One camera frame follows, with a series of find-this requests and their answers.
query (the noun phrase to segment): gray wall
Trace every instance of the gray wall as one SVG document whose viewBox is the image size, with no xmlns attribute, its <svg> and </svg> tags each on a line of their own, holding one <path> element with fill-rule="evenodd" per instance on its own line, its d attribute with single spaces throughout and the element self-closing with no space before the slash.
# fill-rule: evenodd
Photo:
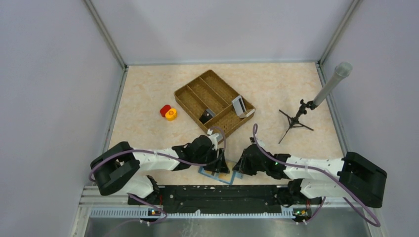
<svg viewBox="0 0 419 237">
<path fill-rule="evenodd" d="M 128 64 L 318 60 L 351 0 L 93 0 Z"/>
<path fill-rule="evenodd" d="M 387 171 L 391 236 L 416 236 L 419 196 L 419 1 L 364 1 L 326 62 L 352 74 L 334 91 L 352 150 Z"/>
<path fill-rule="evenodd" d="M 122 70 L 81 0 L 0 3 L 0 236 L 68 236 Z"/>
</svg>

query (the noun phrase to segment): tripod clamp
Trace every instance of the tripod clamp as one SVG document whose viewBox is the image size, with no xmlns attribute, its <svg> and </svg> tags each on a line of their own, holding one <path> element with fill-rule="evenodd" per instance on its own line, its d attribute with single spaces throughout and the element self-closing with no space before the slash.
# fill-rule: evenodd
<svg viewBox="0 0 419 237">
<path fill-rule="evenodd" d="M 308 126 L 300 123 L 298 119 L 300 118 L 301 115 L 306 115 L 307 114 L 307 109 L 313 110 L 313 109 L 317 108 L 317 106 L 313 103 L 313 101 L 309 101 L 307 103 L 304 103 L 304 100 L 303 99 L 300 100 L 300 104 L 301 104 L 300 105 L 300 108 L 298 109 L 298 112 L 295 115 L 295 117 L 291 117 L 291 116 L 287 115 L 284 111 L 279 110 L 279 112 L 281 112 L 283 115 L 287 116 L 289 127 L 288 127 L 287 131 L 285 132 L 284 136 L 281 138 L 281 140 L 279 141 L 278 144 L 280 144 L 282 142 L 282 140 L 284 139 L 285 135 L 288 133 L 288 131 L 291 128 L 305 127 L 305 128 L 307 128 L 307 129 L 309 129 L 311 131 L 314 131 L 313 128 L 308 127 Z"/>
</svg>

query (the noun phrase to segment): brown wicker tray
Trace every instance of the brown wicker tray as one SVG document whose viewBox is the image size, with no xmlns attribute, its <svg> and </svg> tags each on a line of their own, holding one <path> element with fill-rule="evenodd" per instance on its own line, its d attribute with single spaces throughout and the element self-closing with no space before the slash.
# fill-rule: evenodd
<svg viewBox="0 0 419 237">
<path fill-rule="evenodd" d="M 237 116 L 231 101 L 238 95 L 239 93 L 213 70 L 204 72 L 174 93 L 176 102 L 204 132 L 212 126 L 218 126 L 224 130 L 226 137 L 254 115 L 253 113 L 247 118 Z M 249 101 L 245 98 L 243 100 L 247 111 L 254 109 Z M 207 108 L 210 108 L 215 116 L 203 124 L 199 118 Z"/>
</svg>

